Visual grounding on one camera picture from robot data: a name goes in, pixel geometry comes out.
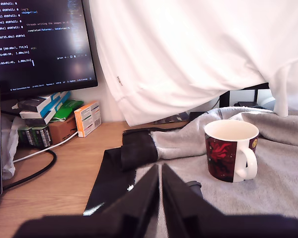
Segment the wooden desk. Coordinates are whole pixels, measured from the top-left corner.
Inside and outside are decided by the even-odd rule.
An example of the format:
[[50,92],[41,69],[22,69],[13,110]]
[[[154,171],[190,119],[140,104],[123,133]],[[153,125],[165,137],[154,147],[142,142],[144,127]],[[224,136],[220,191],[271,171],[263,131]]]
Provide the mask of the wooden desk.
[[[159,127],[173,128],[184,124],[177,122]],[[132,129],[140,127],[154,125],[146,124]],[[58,160],[49,171],[2,195],[0,238],[12,237],[18,227],[29,219],[43,215],[83,214],[104,150],[120,147],[122,133],[127,129],[131,128],[126,122],[103,123],[86,138],[75,137],[53,149]],[[16,158],[22,156],[24,151],[18,151]],[[14,177],[4,181],[4,185],[39,171],[48,165],[51,159],[50,154],[43,153],[16,163]]]

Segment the gray blanket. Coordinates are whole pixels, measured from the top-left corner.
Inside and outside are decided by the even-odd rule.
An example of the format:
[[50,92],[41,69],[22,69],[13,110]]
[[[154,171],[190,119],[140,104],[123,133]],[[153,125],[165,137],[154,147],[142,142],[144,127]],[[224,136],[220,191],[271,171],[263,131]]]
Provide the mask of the gray blanket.
[[[258,127],[255,179],[229,183],[208,172],[204,126],[220,119],[243,120]],[[267,110],[214,109],[183,129],[156,131],[151,136],[160,158],[158,164],[168,163],[185,182],[199,181],[204,198],[223,213],[282,214],[298,218],[298,112],[281,118]],[[151,166],[137,169],[136,181]],[[161,201],[157,230],[151,230],[148,237],[167,237]]]

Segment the mug handle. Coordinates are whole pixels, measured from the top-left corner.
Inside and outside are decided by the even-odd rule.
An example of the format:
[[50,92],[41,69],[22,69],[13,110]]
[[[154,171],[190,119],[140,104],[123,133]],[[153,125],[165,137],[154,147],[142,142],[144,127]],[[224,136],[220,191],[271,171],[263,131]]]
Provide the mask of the mug handle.
[[257,160],[254,152],[250,148],[240,148],[247,159],[247,167],[235,172],[243,179],[253,179],[257,174]]

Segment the red mug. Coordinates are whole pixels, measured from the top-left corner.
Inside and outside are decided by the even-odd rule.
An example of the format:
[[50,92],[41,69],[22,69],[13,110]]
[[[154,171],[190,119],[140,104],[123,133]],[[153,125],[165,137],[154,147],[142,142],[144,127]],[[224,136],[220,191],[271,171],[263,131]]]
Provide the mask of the red mug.
[[207,124],[204,132],[208,169],[213,177],[226,182],[256,177],[256,126],[240,120],[216,120]]

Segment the white sheet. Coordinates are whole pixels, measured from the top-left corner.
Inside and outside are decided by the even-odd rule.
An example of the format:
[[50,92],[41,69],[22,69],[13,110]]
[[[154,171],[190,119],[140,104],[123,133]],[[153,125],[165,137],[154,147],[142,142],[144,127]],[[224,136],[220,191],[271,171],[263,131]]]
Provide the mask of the white sheet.
[[269,82],[298,110],[298,0],[91,0],[101,66],[129,125]]

